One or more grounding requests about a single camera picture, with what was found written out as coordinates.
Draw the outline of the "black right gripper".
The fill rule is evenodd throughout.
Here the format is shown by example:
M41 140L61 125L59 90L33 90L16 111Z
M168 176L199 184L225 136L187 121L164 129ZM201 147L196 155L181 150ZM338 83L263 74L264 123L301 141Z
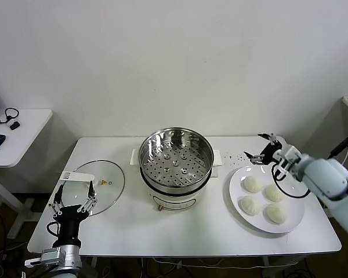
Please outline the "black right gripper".
M263 164L269 165L271 163L279 164L281 158L277 155L278 151L282 150L282 144L277 137L271 133L258 133L258 136L269 141L266 147L262 150L259 155L252 155L248 152L244 152L246 157L252 164Z

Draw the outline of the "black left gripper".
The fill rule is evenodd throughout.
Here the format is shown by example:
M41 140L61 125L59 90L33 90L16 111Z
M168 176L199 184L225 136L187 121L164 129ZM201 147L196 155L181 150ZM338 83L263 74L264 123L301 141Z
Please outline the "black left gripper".
M63 207L62 193L63 186L61 185L54 195L53 202L49 203L53 216L56 216L53 219L60 225L59 234L53 246L81 246L81 241L78 238L79 225L88 218L89 213L97 203L93 181L89 183L88 197L83 205L77 204Z

